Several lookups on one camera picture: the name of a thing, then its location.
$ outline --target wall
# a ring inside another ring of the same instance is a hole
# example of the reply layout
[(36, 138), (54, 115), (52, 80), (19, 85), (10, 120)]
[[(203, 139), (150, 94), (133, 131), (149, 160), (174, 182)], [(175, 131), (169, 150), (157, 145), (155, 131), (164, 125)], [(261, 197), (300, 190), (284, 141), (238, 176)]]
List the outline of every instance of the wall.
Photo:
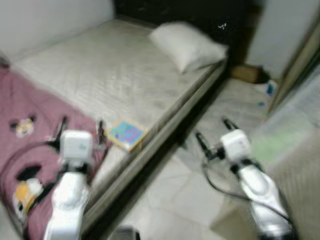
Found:
[(17, 60), (113, 15), (112, 0), (2, 0), (0, 50)]
[(273, 78), (279, 78), (318, 14), (320, 0), (258, 2), (264, 3), (265, 7), (246, 63), (262, 65)]

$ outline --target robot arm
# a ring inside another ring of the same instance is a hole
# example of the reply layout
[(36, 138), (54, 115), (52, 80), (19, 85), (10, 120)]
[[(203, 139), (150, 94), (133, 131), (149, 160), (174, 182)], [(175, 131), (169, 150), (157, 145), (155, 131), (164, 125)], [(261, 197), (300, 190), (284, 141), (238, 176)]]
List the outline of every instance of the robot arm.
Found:
[(231, 132), (220, 138), (220, 145), (215, 152), (210, 150), (201, 133), (196, 133), (196, 137), (208, 160), (217, 157), (226, 159), (246, 197), (220, 190), (210, 182), (208, 172), (207, 180), (216, 190), (250, 202), (250, 211), (260, 240), (297, 240), (298, 234), (292, 222), (288, 222), (288, 213), (281, 203), (277, 185), (252, 160), (247, 135), (227, 118), (223, 122)]
[(52, 216), (45, 240), (77, 240), (82, 217), (89, 199), (87, 177), (94, 165), (93, 137), (89, 132), (67, 130), (61, 136), (60, 154), (64, 175), (52, 195)]

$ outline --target cartoon print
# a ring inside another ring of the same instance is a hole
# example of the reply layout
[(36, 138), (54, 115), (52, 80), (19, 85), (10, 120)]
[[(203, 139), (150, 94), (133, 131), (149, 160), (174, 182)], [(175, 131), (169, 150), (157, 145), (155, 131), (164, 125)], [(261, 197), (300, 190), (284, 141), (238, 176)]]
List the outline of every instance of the cartoon print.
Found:
[(29, 166), (23, 169), (16, 179), (19, 181), (13, 194), (13, 208), (18, 219), (23, 223), (36, 198), (43, 192), (44, 188), (36, 178), (40, 171), (40, 165)]
[(18, 138), (23, 138), (26, 135), (31, 135), (35, 129), (36, 116), (30, 115), (28, 118), (14, 120), (10, 123), (10, 128), (15, 131)]

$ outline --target headboard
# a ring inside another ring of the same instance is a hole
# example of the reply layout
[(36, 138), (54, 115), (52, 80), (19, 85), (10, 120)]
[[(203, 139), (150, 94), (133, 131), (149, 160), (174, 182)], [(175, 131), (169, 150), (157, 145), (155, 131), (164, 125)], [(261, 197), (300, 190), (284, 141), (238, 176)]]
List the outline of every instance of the headboard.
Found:
[(118, 15), (156, 25), (186, 21), (231, 47), (250, 0), (114, 0), (114, 3)]

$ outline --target pink blanket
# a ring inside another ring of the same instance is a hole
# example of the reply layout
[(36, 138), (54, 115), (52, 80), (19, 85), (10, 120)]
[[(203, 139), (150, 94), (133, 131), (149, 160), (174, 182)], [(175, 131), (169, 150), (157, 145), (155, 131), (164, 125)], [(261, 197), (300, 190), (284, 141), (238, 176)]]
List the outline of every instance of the pink blanket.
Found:
[[(63, 116), (68, 118), (68, 129), (96, 133), (93, 119), (54, 95), (37, 89), (18, 73), (3, 68), (0, 68), (0, 115), (0, 193), (11, 211), (14, 211), (13, 195), (19, 185), (17, 174), (22, 169), (34, 164), (41, 165), (36, 178), (46, 185), (55, 180), (61, 168), (59, 155), (46, 145), (26, 151), (18, 159), (10, 159), (17, 150), (53, 136)], [(102, 162), (103, 154), (104, 151), (95, 153), (97, 167), (93, 172)], [(43, 238), (52, 214), (53, 190), (28, 213), (27, 232), (30, 239)]]

